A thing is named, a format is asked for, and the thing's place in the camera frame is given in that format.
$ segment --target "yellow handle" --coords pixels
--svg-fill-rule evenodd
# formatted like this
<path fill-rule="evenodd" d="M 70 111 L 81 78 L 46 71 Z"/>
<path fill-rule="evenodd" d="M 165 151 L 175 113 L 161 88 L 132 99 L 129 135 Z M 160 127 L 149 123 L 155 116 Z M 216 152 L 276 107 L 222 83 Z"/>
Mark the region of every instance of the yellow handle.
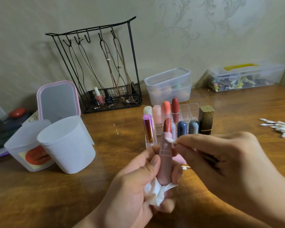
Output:
<path fill-rule="evenodd" d="M 224 69 L 227 71 L 231 71 L 233 69 L 238 69 L 238 68 L 243 68 L 243 67 L 248 67 L 248 66 L 259 66 L 259 65 L 253 64 L 253 63 L 247 63 L 247 64 L 236 65 L 236 66 L 227 66 L 227 67 L 224 67 Z"/>

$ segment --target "plastic box lid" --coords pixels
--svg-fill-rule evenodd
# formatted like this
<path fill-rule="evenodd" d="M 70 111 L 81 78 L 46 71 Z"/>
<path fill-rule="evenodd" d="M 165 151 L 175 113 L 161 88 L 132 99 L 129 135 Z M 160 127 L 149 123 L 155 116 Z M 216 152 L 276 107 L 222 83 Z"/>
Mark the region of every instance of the plastic box lid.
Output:
<path fill-rule="evenodd" d="M 178 79 L 186 79 L 190 77 L 191 71 L 184 68 L 175 68 L 165 71 L 163 73 L 156 74 L 151 77 L 147 77 L 144 81 L 147 87 L 157 87 L 161 84 L 168 84 L 167 82 L 177 82 Z"/>
<path fill-rule="evenodd" d="M 229 78 L 229 80 L 236 80 L 240 76 L 253 75 L 260 73 L 261 76 L 271 75 L 273 72 L 283 71 L 284 64 L 271 62 L 256 62 L 236 66 L 229 66 L 224 68 L 210 69 L 211 74 L 215 79 Z"/>

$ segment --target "pink nail polish bottle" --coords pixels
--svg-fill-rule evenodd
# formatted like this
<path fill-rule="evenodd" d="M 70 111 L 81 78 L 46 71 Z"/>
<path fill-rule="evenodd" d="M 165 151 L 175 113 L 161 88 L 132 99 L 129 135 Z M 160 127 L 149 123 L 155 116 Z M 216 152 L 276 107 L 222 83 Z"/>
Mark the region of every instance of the pink nail polish bottle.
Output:
<path fill-rule="evenodd" d="M 94 91 L 95 91 L 95 98 L 98 100 L 99 104 L 103 104 L 104 103 L 104 98 L 103 96 L 99 93 L 98 88 L 94 87 Z"/>

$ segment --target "wooden table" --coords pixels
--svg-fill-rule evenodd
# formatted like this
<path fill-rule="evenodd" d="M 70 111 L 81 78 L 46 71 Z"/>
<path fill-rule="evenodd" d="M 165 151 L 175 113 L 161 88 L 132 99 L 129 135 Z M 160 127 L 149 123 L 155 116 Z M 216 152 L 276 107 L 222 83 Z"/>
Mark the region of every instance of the wooden table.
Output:
<path fill-rule="evenodd" d="M 215 109 L 213 134 L 249 131 L 285 176 L 285 138 L 259 118 L 285 122 L 285 88 L 279 85 L 214 93 L 194 89 L 189 102 Z M 82 115 L 96 157 L 77 174 L 56 165 L 26 171 L 12 157 L 0 158 L 0 227 L 72 227 L 104 197 L 115 174 L 145 149 L 143 108 Z M 157 214 L 147 227 L 266 227 L 212 195 L 196 174 L 184 171 L 172 214 Z"/>

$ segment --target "gold glitter lipstick case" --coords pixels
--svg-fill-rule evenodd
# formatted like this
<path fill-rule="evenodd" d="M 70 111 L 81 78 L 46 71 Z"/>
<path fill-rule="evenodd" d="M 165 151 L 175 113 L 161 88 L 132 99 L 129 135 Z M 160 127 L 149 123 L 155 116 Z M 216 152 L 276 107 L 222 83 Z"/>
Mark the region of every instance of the gold glitter lipstick case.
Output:
<path fill-rule="evenodd" d="M 210 135 L 213 124 L 214 109 L 210 105 L 200 106 L 198 114 L 199 133 Z"/>

